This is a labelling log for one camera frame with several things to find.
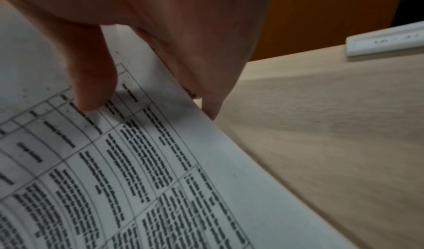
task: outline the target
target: brown wooden panel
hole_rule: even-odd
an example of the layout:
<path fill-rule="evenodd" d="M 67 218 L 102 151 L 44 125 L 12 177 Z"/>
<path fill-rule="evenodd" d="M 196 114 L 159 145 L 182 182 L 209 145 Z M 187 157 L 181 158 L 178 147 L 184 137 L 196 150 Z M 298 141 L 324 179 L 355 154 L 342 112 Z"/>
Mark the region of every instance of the brown wooden panel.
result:
<path fill-rule="evenodd" d="M 271 0 L 251 60 L 339 44 L 390 26 L 399 0 Z"/>

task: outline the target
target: hand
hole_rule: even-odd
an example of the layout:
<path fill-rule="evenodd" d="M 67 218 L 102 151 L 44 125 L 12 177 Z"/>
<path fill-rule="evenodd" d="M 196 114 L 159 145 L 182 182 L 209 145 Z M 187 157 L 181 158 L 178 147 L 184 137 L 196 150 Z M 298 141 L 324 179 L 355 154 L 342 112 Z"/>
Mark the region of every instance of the hand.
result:
<path fill-rule="evenodd" d="M 215 119 L 248 61 L 269 0 L 8 0 L 57 48 L 83 111 L 111 97 L 117 73 L 100 25 L 144 39 Z"/>

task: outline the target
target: wooden desk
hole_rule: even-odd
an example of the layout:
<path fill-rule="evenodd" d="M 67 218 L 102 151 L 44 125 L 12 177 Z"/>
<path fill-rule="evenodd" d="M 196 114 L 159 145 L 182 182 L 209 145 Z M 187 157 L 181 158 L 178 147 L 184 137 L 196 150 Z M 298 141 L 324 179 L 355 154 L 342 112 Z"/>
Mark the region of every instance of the wooden desk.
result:
<path fill-rule="evenodd" d="M 216 123 L 359 247 L 421 249 L 424 49 L 387 56 L 251 62 Z"/>

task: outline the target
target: white paper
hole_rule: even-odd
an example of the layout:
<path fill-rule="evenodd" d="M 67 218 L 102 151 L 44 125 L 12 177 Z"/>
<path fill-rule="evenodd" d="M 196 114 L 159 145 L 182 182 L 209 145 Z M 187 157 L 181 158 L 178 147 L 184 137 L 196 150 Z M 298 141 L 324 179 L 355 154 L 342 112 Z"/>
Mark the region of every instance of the white paper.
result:
<path fill-rule="evenodd" d="M 107 27 L 119 83 L 82 113 L 49 44 L 0 4 L 0 248 L 354 248 Z"/>

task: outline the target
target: finger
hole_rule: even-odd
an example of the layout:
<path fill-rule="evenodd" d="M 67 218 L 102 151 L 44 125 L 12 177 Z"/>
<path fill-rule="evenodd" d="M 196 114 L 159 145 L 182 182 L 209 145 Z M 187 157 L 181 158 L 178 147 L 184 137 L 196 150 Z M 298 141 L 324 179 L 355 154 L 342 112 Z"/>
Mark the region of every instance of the finger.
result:
<path fill-rule="evenodd" d="M 69 22 L 20 0 L 9 2 L 63 57 L 77 107 L 90 111 L 103 105 L 115 91 L 117 73 L 100 26 Z"/>
<path fill-rule="evenodd" d="M 222 107 L 222 101 L 202 99 L 202 111 L 213 121 L 218 116 Z"/>

